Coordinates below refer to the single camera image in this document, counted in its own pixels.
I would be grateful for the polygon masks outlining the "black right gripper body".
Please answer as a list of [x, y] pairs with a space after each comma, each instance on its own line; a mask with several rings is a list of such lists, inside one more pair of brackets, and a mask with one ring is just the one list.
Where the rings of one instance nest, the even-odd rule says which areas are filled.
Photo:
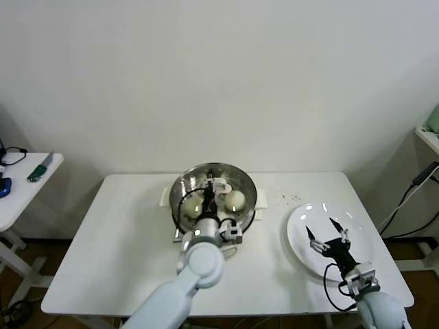
[[324, 251], [324, 257], [332, 258], [341, 274], [352, 271], [359, 263], [353, 258], [349, 250], [351, 242], [342, 239], [333, 239], [325, 243], [328, 245]]

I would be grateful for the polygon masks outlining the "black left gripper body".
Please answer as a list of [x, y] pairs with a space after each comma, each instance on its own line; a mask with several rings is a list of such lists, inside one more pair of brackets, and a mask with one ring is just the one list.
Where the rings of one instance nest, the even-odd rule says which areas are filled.
[[206, 187], [203, 192], [201, 218], [215, 218], [215, 193], [212, 187]]

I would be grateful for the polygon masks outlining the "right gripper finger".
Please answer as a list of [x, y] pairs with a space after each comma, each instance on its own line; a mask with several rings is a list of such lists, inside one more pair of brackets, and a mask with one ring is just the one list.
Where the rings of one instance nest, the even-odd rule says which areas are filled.
[[313, 249], [317, 253], [323, 253], [328, 250], [328, 245], [316, 239], [308, 226], [306, 226], [306, 230], [311, 249]]
[[340, 223], [334, 220], [332, 217], [329, 218], [334, 228], [340, 233], [340, 237], [343, 243], [349, 243], [350, 239], [348, 236], [348, 229], [344, 229]]

